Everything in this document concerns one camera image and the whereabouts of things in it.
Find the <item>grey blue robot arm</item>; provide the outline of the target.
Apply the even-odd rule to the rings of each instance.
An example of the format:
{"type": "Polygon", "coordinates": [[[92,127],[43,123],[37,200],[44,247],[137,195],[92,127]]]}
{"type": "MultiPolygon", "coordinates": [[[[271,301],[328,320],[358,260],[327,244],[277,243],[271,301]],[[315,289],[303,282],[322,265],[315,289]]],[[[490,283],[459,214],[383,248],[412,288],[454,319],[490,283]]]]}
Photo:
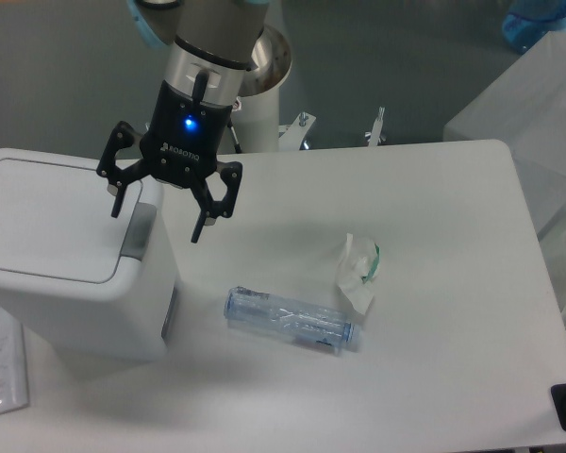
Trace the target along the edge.
{"type": "Polygon", "coordinates": [[[264,28],[266,1],[130,1],[141,36],[171,49],[147,131],[121,121],[96,168],[120,214],[127,187],[151,176],[189,189],[200,213],[191,240],[233,214],[242,165],[217,158],[252,51],[264,28]]]}

